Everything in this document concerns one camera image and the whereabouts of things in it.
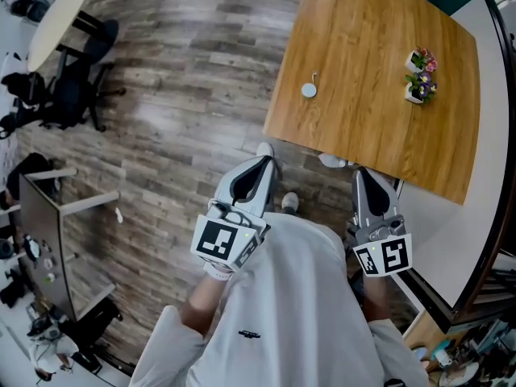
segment white shirt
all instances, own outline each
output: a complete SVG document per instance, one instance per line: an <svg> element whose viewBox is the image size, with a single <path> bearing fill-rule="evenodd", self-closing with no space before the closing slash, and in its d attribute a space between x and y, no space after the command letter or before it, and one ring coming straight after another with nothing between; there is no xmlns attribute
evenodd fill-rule
<svg viewBox="0 0 516 387"><path fill-rule="evenodd" d="M426 387L427 374L390 320L366 322L340 238L292 215L265 220L271 229L231 278L206 347L175 307L165 307L130 386L369 387L397 378Z"/></svg>
<svg viewBox="0 0 516 387"><path fill-rule="evenodd" d="M62 335L55 341L44 340L31 344L29 358L34 368L40 368L53 374L63 365L57 354L71 357L78 351L79 348L72 339L67 335Z"/></svg>

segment shirt logo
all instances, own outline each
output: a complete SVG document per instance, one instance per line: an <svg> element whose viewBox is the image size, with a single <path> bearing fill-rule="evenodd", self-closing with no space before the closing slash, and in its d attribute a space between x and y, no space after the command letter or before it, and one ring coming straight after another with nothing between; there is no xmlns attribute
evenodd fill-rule
<svg viewBox="0 0 516 387"><path fill-rule="evenodd" d="M260 334L250 331L239 331L240 335L243 335L246 339L259 339L261 337Z"/></svg>
<svg viewBox="0 0 516 387"><path fill-rule="evenodd" d="M227 260L237 231L236 228L208 221L202 232L197 251Z"/></svg>

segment shoe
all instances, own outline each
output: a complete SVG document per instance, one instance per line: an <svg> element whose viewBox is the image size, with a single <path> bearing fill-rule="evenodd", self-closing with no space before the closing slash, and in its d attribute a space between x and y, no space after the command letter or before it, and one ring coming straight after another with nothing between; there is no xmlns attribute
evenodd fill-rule
<svg viewBox="0 0 516 387"><path fill-rule="evenodd" d="M272 156L274 157L274 149L271 144L267 142L262 142L258 145L256 149L256 156Z"/></svg>
<svg viewBox="0 0 516 387"><path fill-rule="evenodd" d="M281 201L281 209L284 210L285 207L292 208L294 212L296 212L299 208L299 198L295 192L288 192Z"/></svg>

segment white round object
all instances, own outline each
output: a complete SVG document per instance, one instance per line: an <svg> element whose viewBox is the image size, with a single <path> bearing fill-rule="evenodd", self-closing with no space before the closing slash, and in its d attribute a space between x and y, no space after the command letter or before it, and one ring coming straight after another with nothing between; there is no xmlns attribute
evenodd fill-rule
<svg viewBox="0 0 516 387"><path fill-rule="evenodd" d="M54 266L54 263L52 262L52 260L50 258L45 258L43 261L43 265L44 265L45 269L48 271L49 269L52 269L52 267Z"/></svg>
<svg viewBox="0 0 516 387"><path fill-rule="evenodd" d="M301 88L301 93L305 98L312 98L317 93L317 88L313 83L305 83Z"/></svg>
<svg viewBox="0 0 516 387"><path fill-rule="evenodd" d="M29 250L31 251L31 254L34 256L34 258L36 258L36 259L40 258L40 255L41 255L40 246L33 239L29 239Z"/></svg>

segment wooden table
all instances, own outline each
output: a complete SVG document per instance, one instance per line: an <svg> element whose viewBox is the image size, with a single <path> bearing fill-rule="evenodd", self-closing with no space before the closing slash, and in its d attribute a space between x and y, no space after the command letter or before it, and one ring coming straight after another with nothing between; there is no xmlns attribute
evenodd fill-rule
<svg viewBox="0 0 516 387"><path fill-rule="evenodd" d="M439 62L430 104L404 99L421 46ZM301 87L318 76L315 98ZM425 0L302 0L264 133L399 177L459 204L476 150L476 42Z"/></svg>
<svg viewBox="0 0 516 387"><path fill-rule="evenodd" d="M95 197L82 199L66 205L57 205L35 184L35 181L67 177L77 173L76 169L61 169L49 172L20 175L20 211L23 230L40 246L41 255L36 263L24 257L23 261L40 292L66 316L78 321L91 311L102 299L113 292L115 286L102 274L93 270L86 262L73 254L65 256L63 252L63 218L81 210L112 202L119 198L119 191L113 191ZM46 269L44 260L52 261L52 267ZM79 263L71 268L68 263ZM55 276L54 282L47 282L48 274ZM76 281L91 288L88 299L74 302L67 274L76 273Z"/></svg>
<svg viewBox="0 0 516 387"><path fill-rule="evenodd" d="M113 36L106 33L104 23L81 10L85 0L56 0L38 24L29 47L27 68L35 72L55 50L63 50L60 44L70 26L82 30L95 39L113 44ZM82 52L67 48L74 56L83 55Z"/></svg>

